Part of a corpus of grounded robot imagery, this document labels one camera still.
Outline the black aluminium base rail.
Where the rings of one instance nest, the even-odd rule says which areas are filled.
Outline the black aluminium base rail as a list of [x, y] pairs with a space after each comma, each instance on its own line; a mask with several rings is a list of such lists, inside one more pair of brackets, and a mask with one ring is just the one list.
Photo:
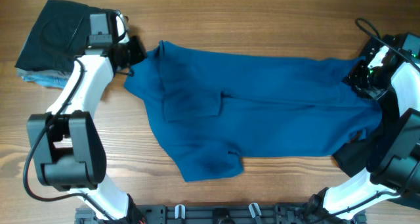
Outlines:
[[366, 223], [364, 211], [349, 220], [330, 217], [322, 207], [306, 203], [277, 203], [271, 206], [137, 206], [127, 217], [114, 223], [147, 224], [300, 224], [300, 223]]

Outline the folded dark green garment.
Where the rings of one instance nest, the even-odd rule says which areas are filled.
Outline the folded dark green garment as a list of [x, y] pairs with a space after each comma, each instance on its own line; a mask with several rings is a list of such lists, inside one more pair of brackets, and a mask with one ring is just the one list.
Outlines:
[[56, 70], [73, 72], [74, 65], [83, 63], [84, 53], [91, 34], [91, 14], [109, 14], [117, 11], [101, 9], [65, 0], [48, 0], [39, 14], [15, 67], [25, 71]]

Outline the black polo shirt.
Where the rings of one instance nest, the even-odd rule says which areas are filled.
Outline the black polo shirt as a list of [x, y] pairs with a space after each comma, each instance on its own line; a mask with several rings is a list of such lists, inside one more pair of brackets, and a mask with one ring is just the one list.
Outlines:
[[[379, 48], [380, 43], [370, 38], [359, 56], [366, 56], [368, 60], [371, 60], [373, 56], [368, 55], [370, 52], [379, 51]], [[400, 117], [395, 92], [385, 93], [379, 99], [379, 105], [382, 110], [382, 120], [378, 128], [373, 132], [368, 132], [366, 139], [352, 139], [333, 154], [340, 169], [350, 177], [365, 168], [374, 151], [375, 143], [385, 134], [385, 130], [394, 125]], [[419, 194], [403, 194], [401, 198], [391, 199], [390, 202], [419, 210]]]

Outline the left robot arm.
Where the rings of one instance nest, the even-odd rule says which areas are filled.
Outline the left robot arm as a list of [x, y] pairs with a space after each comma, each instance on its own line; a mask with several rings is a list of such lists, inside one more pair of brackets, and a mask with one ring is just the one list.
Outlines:
[[131, 196], [106, 174], [106, 153], [93, 117], [114, 76], [147, 54], [138, 36], [129, 36], [127, 18], [119, 11], [88, 19], [89, 34], [75, 55], [50, 46], [43, 34], [38, 37], [44, 51], [70, 60], [73, 72], [48, 110], [29, 117], [23, 186], [28, 196], [42, 202], [78, 197], [99, 223], [145, 223]]

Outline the folded light blue garment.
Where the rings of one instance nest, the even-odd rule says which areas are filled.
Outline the folded light blue garment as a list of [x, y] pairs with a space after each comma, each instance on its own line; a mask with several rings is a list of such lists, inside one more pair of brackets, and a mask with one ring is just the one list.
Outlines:
[[71, 76], [69, 72], [57, 70], [26, 71], [20, 68], [16, 69], [17, 75], [24, 81], [36, 83], [43, 87], [54, 87], [63, 89]]

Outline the blue polo shirt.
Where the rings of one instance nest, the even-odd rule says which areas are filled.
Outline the blue polo shirt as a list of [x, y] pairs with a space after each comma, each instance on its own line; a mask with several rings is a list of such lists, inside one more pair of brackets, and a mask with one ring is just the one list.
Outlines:
[[128, 92], [187, 182], [243, 171], [244, 157], [329, 156], [382, 120], [344, 84], [355, 60], [232, 55], [162, 41]]

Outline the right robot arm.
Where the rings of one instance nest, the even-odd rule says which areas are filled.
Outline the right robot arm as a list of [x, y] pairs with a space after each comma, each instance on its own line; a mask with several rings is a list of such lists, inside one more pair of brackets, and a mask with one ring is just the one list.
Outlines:
[[334, 154], [348, 181], [299, 208], [277, 206], [278, 215], [302, 223], [365, 223], [364, 210], [384, 200], [419, 208], [419, 36], [373, 35], [360, 55], [343, 83], [379, 104], [379, 127]]

